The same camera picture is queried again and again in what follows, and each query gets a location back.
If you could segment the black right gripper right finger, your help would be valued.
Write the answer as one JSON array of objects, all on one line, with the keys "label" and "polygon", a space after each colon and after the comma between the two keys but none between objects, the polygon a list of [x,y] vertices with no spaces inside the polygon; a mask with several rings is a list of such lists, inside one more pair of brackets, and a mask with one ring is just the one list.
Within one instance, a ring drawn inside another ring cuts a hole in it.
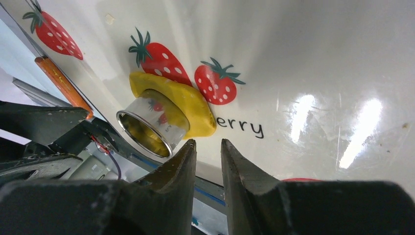
[{"label": "black right gripper right finger", "polygon": [[412,235],[415,203],[388,181],[281,181],[221,142],[231,235]]}]

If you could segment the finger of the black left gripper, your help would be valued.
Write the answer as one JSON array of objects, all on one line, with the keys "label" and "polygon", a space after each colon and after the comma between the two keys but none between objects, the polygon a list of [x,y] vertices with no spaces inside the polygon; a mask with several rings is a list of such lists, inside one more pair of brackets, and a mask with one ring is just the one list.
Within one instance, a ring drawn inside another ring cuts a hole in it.
[{"label": "finger of the black left gripper", "polygon": [[73,154],[29,156],[0,164],[0,185],[33,179],[60,179],[83,160]]},{"label": "finger of the black left gripper", "polygon": [[42,107],[0,102],[0,128],[47,146],[84,121],[80,107]]}]

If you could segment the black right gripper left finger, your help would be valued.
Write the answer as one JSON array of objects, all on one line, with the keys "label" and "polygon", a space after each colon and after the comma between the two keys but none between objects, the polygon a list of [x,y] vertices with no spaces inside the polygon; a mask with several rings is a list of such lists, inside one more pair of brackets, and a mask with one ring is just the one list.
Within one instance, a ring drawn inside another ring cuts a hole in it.
[{"label": "black right gripper left finger", "polygon": [[144,177],[14,181],[0,190],[3,235],[188,235],[196,142]]}]

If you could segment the yellow dough piece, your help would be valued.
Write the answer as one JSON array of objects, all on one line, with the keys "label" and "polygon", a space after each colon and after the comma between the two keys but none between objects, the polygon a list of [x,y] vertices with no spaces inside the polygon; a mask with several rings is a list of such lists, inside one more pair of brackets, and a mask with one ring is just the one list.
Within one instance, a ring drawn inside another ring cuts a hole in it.
[{"label": "yellow dough piece", "polygon": [[144,72],[129,75],[130,87],[137,98],[145,90],[155,90],[174,103],[189,121],[190,128],[184,139],[209,137],[217,129],[215,118],[206,99],[194,87],[168,78]]}]

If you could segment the white strawberry rectangular tray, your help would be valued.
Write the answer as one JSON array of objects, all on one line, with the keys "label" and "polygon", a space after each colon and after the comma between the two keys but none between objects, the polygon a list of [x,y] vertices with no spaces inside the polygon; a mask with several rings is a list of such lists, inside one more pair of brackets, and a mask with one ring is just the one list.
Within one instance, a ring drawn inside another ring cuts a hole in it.
[{"label": "white strawberry rectangular tray", "polygon": [[173,54],[207,97],[208,64],[233,80],[197,139],[199,176],[221,184],[230,140],[278,179],[387,180],[415,193],[412,0],[3,0],[1,7],[134,148],[116,113],[142,71],[136,43]]}]

